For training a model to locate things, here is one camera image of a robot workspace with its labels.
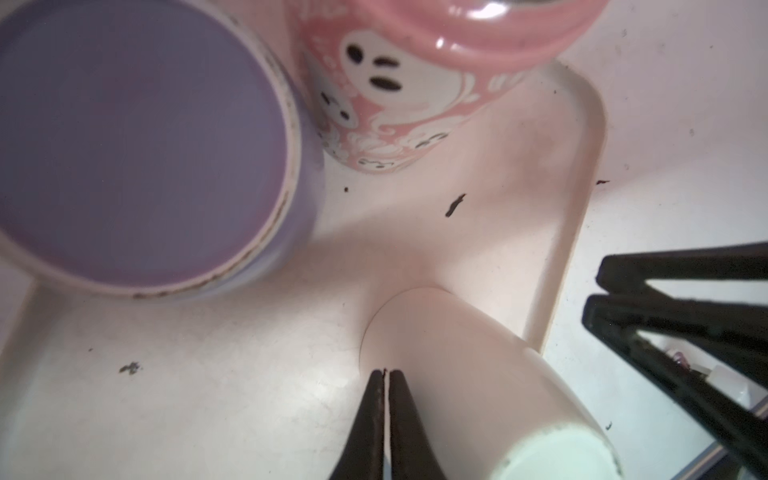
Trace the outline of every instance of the pink mug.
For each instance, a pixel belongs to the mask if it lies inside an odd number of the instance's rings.
[[[286,13],[326,151],[388,173],[565,50],[606,3],[287,0]]]

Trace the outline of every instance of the tray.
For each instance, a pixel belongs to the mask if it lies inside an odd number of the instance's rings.
[[[263,282],[140,306],[37,287],[0,356],[0,478],[327,477],[396,293],[440,286],[541,347],[604,135],[554,63],[402,172],[326,159],[310,245]]]

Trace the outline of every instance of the purple object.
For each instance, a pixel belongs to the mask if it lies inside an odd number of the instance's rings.
[[[200,0],[33,0],[0,20],[0,249],[135,299],[274,270],[323,197],[275,58]]]

